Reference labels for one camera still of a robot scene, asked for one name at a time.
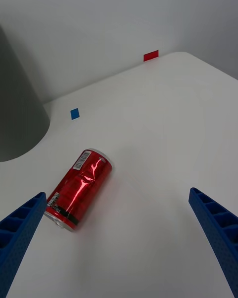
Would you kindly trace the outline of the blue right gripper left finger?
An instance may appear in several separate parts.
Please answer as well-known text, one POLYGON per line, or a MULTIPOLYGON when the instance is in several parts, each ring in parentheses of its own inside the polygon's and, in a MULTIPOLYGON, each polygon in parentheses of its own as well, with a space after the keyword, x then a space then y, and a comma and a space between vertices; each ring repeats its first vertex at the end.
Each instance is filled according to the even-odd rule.
POLYGON ((41 192, 0 222, 0 297, 5 298, 47 206, 41 192))

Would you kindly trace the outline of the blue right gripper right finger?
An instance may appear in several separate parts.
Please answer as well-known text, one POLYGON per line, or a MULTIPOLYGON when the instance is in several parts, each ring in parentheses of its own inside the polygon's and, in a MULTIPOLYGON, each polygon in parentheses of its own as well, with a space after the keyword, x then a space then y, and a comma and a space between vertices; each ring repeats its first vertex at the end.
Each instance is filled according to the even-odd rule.
POLYGON ((188 202, 213 249, 234 297, 238 297, 237 216, 194 187, 190 189, 188 202))

